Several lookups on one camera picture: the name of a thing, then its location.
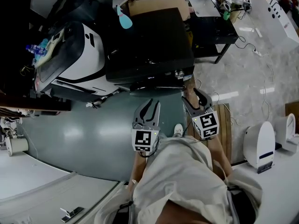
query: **white sneaker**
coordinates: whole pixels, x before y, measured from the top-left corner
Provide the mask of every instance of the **white sneaker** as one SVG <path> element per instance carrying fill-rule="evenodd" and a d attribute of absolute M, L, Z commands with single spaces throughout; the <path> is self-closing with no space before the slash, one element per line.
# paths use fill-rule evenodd
<path fill-rule="evenodd" d="M 182 137 L 183 136 L 183 126 L 181 124 L 177 124 L 174 127 L 174 134 L 173 136 Z"/>

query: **black table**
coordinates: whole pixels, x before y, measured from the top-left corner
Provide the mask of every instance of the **black table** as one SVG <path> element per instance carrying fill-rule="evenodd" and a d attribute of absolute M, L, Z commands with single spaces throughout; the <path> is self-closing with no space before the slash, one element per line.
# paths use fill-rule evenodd
<path fill-rule="evenodd" d="M 212 0 L 219 10 L 217 0 Z M 197 17 L 191 14 L 190 19 L 185 21 L 189 24 L 193 34 L 192 51 L 194 58 L 217 56 L 218 63 L 231 44 L 238 39 L 238 34 L 230 20 L 222 17 Z M 225 44 L 221 52 L 217 51 L 216 44 Z"/>

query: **table leg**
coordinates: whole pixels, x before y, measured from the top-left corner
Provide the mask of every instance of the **table leg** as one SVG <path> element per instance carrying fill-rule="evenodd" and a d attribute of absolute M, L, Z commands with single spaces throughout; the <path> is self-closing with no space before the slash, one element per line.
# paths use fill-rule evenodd
<path fill-rule="evenodd" d="M 217 64 L 220 59 L 223 57 L 223 55 L 226 53 L 226 51 L 228 50 L 230 44 L 225 44 L 224 48 L 222 49 L 222 51 L 220 52 L 221 56 L 217 57 L 215 64 Z"/>

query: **electrical outlet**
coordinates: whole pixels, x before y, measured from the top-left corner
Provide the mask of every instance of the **electrical outlet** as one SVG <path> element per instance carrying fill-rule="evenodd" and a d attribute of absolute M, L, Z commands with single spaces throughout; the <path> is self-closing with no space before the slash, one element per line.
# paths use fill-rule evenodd
<path fill-rule="evenodd" d="M 253 52 L 254 52 L 255 54 L 257 54 L 258 56 L 262 57 L 262 53 L 260 53 L 258 50 L 253 50 Z"/>

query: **plastic water bottle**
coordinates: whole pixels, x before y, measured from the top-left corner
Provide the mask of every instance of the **plastic water bottle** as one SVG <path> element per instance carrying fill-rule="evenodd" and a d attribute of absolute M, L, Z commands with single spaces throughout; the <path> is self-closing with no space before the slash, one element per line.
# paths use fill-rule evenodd
<path fill-rule="evenodd" d="M 26 50 L 31 52 L 32 54 L 45 56 L 47 54 L 47 49 L 40 47 L 38 45 L 26 45 Z"/>

